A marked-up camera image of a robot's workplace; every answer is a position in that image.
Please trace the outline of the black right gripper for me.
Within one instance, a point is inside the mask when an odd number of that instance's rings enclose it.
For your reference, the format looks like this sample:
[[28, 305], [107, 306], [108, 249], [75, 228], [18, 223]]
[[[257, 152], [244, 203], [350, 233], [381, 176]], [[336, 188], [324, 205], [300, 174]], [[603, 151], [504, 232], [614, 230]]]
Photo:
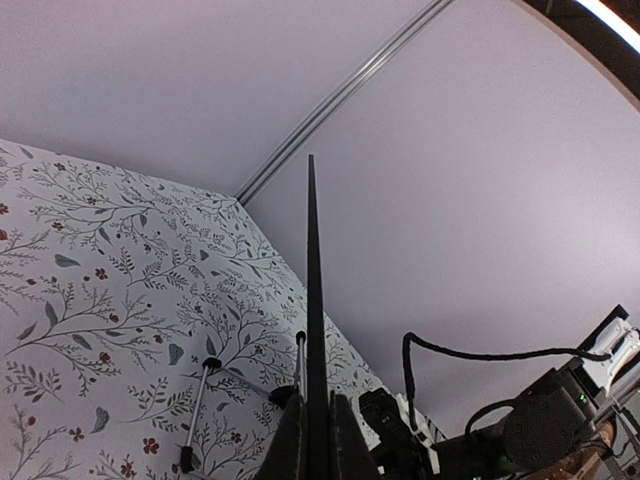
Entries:
[[437, 478], [430, 449], [425, 445], [428, 437], [411, 431], [395, 397], [384, 389], [376, 389], [362, 394], [358, 402], [361, 416], [379, 438], [371, 455], [381, 479]]

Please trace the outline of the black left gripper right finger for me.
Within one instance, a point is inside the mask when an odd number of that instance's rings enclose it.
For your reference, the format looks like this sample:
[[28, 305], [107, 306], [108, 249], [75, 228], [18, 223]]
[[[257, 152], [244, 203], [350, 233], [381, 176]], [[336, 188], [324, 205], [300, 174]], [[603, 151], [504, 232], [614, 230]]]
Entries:
[[369, 451], [349, 399], [331, 393], [329, 457], [333, 480], [377, 480], [377, 465]]

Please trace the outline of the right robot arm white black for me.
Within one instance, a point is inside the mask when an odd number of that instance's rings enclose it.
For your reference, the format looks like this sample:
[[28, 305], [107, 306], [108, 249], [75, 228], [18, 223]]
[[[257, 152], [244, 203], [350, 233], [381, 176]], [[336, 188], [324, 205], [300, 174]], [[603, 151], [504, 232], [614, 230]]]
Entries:
[[373, 457], [384, 479], [523, 479], [596, 446], [596, 432], [617, 412], [624, 378], [639, 372], [639, 330], [616, 306], [575, 349], [479, 354], [479, 361], [515, 361], [567, 355], [513, 398], [474, 413], [464, 432], [446, 439], [414, 407], [411, 347], [471, 360], [473, 354], [431, 344], [413, 333], [403, 339], [406, 395], [383, 388], [359, 398], [359, 411], [380, 443]]

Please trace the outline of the white whiteboard black frame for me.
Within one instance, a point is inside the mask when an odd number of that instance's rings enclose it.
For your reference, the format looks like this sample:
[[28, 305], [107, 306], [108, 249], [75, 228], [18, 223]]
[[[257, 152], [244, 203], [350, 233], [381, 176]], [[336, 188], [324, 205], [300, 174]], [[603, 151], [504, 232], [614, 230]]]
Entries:
[[330, 477], [328, 390], [314, 155], [308, 155], [307, 207], [308, 479]]

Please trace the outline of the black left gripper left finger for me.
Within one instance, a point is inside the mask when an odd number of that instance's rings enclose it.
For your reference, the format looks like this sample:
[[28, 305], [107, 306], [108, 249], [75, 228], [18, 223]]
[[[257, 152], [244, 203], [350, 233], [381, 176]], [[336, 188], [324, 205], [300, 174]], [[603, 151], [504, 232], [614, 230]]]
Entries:
[[257, 478], [306, 478], [306, 403], [299, 394], [288, 400]]

